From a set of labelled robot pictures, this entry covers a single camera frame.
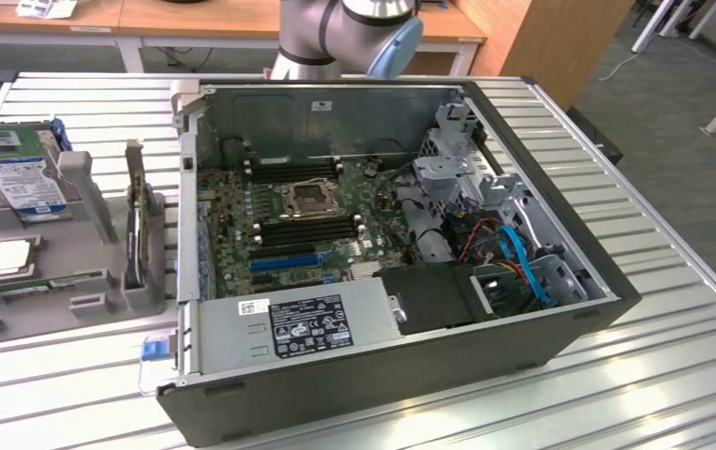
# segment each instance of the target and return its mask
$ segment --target green circuit board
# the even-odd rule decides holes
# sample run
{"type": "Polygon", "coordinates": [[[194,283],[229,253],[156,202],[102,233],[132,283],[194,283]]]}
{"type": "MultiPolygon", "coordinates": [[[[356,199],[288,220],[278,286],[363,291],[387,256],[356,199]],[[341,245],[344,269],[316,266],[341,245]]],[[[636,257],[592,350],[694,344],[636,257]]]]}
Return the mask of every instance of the green circuit board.
{"type": "Polygon", "coordinates": [[[320,261],[316,266],[261,272],[252,272],[249,265],[250,251],[261,248],[253,240],[253,224],[282,221],[280,217],[288,212],[282,189],[288,185],[254,184],[242,172],[200,173],[198,201],[209,234],[209,260],[216,286],[209,297],[233,297],[339,282],[355,263],[377,261],[384,267],[391,267],[403,265],[405,259],[421,259],[416,246],[396,245],[401,238],[409,240],[403,211],[393,207],[393,202],[381,203],[381,206],[375,204],[379,184],[393,170],[380,171],[375,178],[368,178],[365,164],[365,160],[345,161],[339,180],[329,181],[333,200],[339,203],[335,215],[363,216],[368,229],[361,238],[312,243],[320,261]],[[261,275],[258,284],[253,282],[257,274],[261,275]]]}

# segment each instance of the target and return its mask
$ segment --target blue hard drive label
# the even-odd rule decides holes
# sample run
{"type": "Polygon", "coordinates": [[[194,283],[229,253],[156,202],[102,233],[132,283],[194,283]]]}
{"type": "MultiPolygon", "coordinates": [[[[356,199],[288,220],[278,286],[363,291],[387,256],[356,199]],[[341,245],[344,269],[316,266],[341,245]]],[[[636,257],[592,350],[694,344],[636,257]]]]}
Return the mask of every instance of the blue hard drive label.
{"type": "Polygon", "coordinates": [[[48,219],[68,208],[57,177],[44,157],[0,160],[0,192],[10,207],[33,220],[48,219]]]}
{"type": "Polygon", "coordinates": [[[353,345],[341,295],[269,306],[274,354],[291,358],[353,345]]]}

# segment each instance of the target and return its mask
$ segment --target power supply label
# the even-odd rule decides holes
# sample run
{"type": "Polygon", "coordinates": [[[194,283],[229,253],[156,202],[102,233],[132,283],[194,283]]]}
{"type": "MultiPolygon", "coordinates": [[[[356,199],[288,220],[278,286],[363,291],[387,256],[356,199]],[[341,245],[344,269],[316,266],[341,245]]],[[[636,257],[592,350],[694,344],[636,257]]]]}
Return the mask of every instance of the power supply label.
{"type": "Polygon", "coordinates": [[[292,358],[353,345],[341,295],[269,306],[274,354],[292,358]]]}

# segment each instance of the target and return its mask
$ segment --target blue pcie slot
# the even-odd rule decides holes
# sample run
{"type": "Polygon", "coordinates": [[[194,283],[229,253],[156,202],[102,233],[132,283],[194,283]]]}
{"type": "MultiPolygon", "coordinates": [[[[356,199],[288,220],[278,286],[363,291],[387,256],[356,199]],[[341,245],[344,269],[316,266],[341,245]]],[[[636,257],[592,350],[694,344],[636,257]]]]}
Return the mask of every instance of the blue pcie slot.
{"type": "Polygon", "coordinates": [[[261,272],[265,270],[281,270],[295,267],[308,267],[312,265],[320,265],[320,255],[317,254],[291,256],[274,260],[250,261],[249,270],[252,272],[261,272]]]}

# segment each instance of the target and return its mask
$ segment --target metal slatted table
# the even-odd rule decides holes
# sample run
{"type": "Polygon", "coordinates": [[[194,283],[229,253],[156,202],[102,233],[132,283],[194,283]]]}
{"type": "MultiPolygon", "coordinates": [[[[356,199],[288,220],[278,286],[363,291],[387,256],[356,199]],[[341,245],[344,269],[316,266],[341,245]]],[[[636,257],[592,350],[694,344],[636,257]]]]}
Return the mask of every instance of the metal slatted table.
{"type": "MultiPolygon", "coordinates": [[[[172,78],[22,73],[0,83],[0,121],[61,114],[110,196],[128,183],[125,140],[142,139],[149,180],[177,207],[172,78]]],[[[645,300],[545,367],[217,448],[716,448],[716,276],[541,88],[516,78],[477,82],[645,300]]],[[[172,259],[177,209],[168,214],[172,259]]],[[[0,448],[188,448],[137,389],[144,336],[174,320],[170,308],[2,343],[0,448]]]]}

